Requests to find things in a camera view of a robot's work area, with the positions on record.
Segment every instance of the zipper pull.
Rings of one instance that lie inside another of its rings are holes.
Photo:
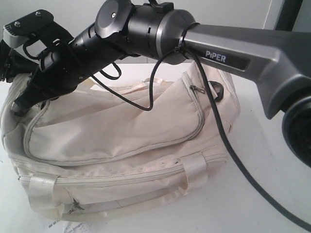
[[[199,88],[199,87],[197,87],[197,86],[195,86],[195,85],[191,85],[191,86],[190,86],[190,90],[192,90],[192,91],[198,91],[198,92],[200,92],[200,93],[202,93],[202,94],[205,94],[205,90],[203,90],[203,89],[201,89],[201,88]]]

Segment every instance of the canvas bag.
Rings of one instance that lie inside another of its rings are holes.
[[[204,70],[224,88],[217,106],[228,133],[240,113],[231,76]],[[2,141],[30,206],[46,218],[110,220],[166,205],[204,185],[226,161],[194,63],[176,82],[155,80],[150,112],[93,90],[87,81],[17,117],[10,109],[28,79],[17,75],[10,88],[1,112]],[[147,107],[148,81],[114,89]]]

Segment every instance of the bag pocket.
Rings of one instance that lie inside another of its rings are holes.
[[[184,75],[155,100],[150,112],[123,103],[40,126],[38,122],[47,121],[45,111],[51,105],[46,106],[26,129],[25,152],[39,162],[76,166],[122,160],[191,140],[201,131],[205,121],[191,86],[191,80]],[[137,103],[146,106],[149,97],[143,97]]]

